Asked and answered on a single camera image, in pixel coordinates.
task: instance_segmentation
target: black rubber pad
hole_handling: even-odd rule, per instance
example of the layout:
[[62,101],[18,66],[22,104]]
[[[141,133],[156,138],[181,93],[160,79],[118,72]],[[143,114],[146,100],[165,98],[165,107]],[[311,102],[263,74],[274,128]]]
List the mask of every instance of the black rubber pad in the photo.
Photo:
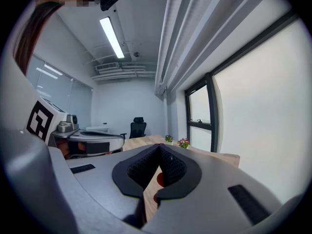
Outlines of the black rubber pad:
[[70,170],[72,171],[73,174],[77,174],[77,173],[82,173],[82,172],[91,170],[93,168],[95,168],[94,165],[88,164],[88,165],[73,167]]
[[229,187],[228,190],[252,224],[255,225],[270,215],[242,185]]

